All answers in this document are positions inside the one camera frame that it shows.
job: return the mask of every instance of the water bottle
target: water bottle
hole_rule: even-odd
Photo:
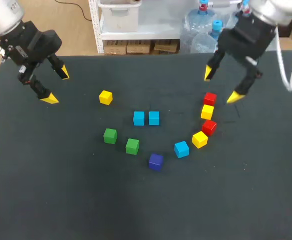
[[[193,38],[211,29],[214,11],[208,9],[209,0],[200,0],[199,10],[191,10],[182,21],[180,53],[190,53]]]
[[[214,20],[210,32],[200,32],[191,44],[191,53],[214,53],[218,45],[218,37],[222,31],[221,20]]]
[[[237,22],[238,22],[237,12],[233,12],[230,15],[229,20],[228,20],[225,27],[227,29],[233,29],[235,27],[235,25],[237,24]]]
[[[243,11],[243,16],[248,17],[251,14],[251,9],[249,7],[249,2],[250,0],[244,0],[242,3],[242,11]]]
[[[241,6],[241,11],[243,12],[243,16],[245,16],[245,17],[249,17],[249,15],[251,13],[251,10],[249,8],[249,1],[250,0],[244,0],[242,3],[242,6]],[[237,24],[237,22],[239,20],[237,17],[237,13],[238,12],[236,11],[230,15],[229,21],[226,24],[226,28],[233,29],[235,27],[235,25]]]

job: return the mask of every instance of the blue cube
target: blue cube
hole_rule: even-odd
[[[149,125],[159,126],[159,112],[158,111],[149,112]]]
[[[135,126],[144,126],[145,125],[145,112],[136,111],[134,113],[134,125]]]
[[[183,158],[189,155],[189,147],[185,141],[175,144],[175,153],[178,158]]]
[[[160,171],[162,164],[164,162],[164,157],[157,154],[151,154],[149,159],[149,168],[155,171]]]

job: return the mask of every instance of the wooden floor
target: wooden floor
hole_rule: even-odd
[[[31,20],[40,31],[54,29],[62,39],[59,56],[97,55],[92,23],[82,16],[79,7],[54,0],[18,0],[25,10],[23,21]],[[81,5],[91,19],[88,0],[59,0]]]

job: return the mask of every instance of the red cube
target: red cube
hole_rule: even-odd
[[[211,136],[217,128],[217,124],[214,121],[206,120],[202,125],[202,131],[205,135]]]
[[[209,106],[214,106],[217,100],[217,95],[213,93],[206,93],[204,98],[204,104]]]

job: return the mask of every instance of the white plastic container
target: white plastic container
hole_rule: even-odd
[[[108,32],[125,33],[138,31],[138,15],[141,0],[120,0],[117,2],[112,0],[111,3],[119,4],[104,4],[107,1],[109,0],[99,0],[98,6],[102,10],[104,26],[107,28]]]

